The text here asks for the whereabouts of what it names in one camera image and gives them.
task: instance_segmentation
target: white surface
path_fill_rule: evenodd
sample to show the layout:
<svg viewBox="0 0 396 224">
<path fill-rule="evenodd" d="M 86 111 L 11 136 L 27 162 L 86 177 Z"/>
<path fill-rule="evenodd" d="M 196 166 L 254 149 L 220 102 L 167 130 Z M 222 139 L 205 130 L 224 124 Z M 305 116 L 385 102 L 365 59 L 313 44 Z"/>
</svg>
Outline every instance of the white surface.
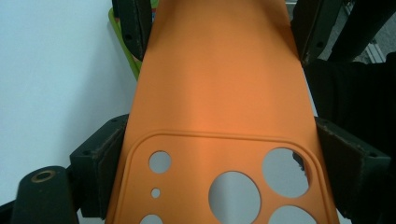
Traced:
<svg viewBox="0 0 396 224">
<path fill-rule="evenodd" d="M 135 81 L 110 8 L 110 0 L 0 1 L 0 204 L 15 199 L 25 175 L 68 166 L 76 147 L 129 112 Z"/>
</svg>

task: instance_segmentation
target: orange plastic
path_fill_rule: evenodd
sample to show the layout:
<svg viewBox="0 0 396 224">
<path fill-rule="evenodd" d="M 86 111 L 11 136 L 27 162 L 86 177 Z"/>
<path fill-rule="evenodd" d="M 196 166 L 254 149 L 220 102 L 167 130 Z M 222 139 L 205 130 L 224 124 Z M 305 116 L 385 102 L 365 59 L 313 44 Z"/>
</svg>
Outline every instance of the orange plastic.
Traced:
<svg viewBox="0 0 396 224">
<path fill-rule="evenodd" d="M 262 160 L 297 152 L 308 191 L 268 187 Z M 149 158 L 166 151 L 164 174 Z M 129 118 L 106 223 L 219 223 L 209 207 L 215 178 L 249 176 L 262 196 L 255 222 L 296 205 L 317 223 L 338 223 L 303 70 L 284 0 L 161 0 Z M 154 199 L 151 190 L 161 196 Z"/>
</svg>

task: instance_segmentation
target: orange phone case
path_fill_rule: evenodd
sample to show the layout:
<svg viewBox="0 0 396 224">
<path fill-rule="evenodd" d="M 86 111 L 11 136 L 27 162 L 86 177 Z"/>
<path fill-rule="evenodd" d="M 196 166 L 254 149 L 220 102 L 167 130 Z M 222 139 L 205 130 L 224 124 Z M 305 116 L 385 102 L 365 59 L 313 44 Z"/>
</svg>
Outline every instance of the orange phone case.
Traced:
<svg viewBox="0 0 396 224">
<path fill-rule="evenodd" d="M 309 189 L 300 197 L 277 194 L 263 178 L 263 158 L 279 147 L 304 159 Z M 172 161 L 163 174 L 149 167 L 158 151 Z M 208 193 L 229 171 L 259 190 L 254 222 L 295 205 L 317 223 L 338 223 L 285 2 L 161 0 L 106 223 L 140 223 L 148 214 L 219 223 Z"/>
</svg>

